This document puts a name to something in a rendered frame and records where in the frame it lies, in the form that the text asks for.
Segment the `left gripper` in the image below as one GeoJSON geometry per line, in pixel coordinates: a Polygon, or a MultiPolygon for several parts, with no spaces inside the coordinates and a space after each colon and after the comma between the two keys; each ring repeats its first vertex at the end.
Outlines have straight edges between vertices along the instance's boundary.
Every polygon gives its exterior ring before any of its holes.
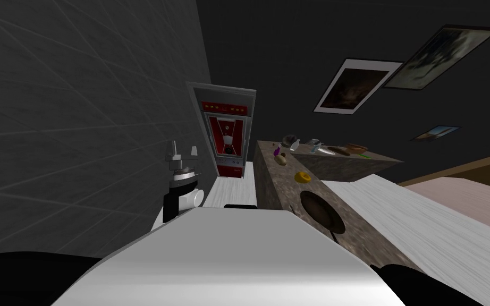
{"type": "Polygon", "coordinates": [[[170,171],[192,171],[195,168],[198,160],[197,147],[191,147],[190,155],[177,154],[176,141],[168,141],[168,155],[165,155],[165,160],[168,162],[170,171]]]}

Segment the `red and grey appliance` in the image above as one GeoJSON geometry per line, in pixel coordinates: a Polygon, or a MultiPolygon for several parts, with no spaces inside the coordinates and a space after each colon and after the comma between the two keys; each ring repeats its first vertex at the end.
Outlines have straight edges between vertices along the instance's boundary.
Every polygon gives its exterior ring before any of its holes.
{"type": "Polygon", "coordinates": [[[187,82],[220,177],[243,178],[257,91],[187,82]]]}

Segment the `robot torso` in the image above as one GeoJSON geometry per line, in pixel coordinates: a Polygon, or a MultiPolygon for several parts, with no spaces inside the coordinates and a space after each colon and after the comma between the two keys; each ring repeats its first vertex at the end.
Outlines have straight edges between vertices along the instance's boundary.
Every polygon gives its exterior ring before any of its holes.
{"type": "Polygon", "coordinates": [[[116,250],[53,306],[404,306],[286,210],[197,207],[116,250]]]}

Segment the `dark frying pan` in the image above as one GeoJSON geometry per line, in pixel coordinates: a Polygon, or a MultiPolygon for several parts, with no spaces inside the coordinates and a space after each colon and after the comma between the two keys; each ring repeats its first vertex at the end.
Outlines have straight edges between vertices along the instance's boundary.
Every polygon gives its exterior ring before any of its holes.
{"type": "Polygon", "coordinates": [[[346,231],[345,223],[337,211],[323,198],[311,191],[301,191],[300,201],[306,213],[322,227],[326,228],[332,239],[339,244],[336,234],[346,231]]]}

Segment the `dark picture with white border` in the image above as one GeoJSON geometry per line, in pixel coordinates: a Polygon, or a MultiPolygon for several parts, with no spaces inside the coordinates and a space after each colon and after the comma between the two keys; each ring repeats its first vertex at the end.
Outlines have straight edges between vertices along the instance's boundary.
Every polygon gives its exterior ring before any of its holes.
{"type": "Polygon", "coordinates": [[[402,64],[400,61],[346,58],[321,96],[314,112],[354,114],[402,64]]]}

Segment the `small blue framed picture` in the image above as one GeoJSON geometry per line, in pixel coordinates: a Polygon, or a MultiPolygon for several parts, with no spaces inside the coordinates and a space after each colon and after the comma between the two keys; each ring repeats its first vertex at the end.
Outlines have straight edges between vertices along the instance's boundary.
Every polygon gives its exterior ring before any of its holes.
{"type": "Polygon", "coordinates": [[[411,141],[414,142],[431,142],[434,141],[438,138],[441,138],[449,133],[452,133],[456,130],[460,129],[458,126],[436,126],[429,131],[414,137],[411,139],[411,141]]]}

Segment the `large grey framed picture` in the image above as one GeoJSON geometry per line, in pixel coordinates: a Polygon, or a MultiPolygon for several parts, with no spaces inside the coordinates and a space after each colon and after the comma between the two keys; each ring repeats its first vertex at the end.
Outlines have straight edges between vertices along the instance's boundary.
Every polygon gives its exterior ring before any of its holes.
{"type": "Polygon", "coordinates": [[[423,90],[490,38],[490,27],[446,24],[385,82],[385,88],[423,90]]]}

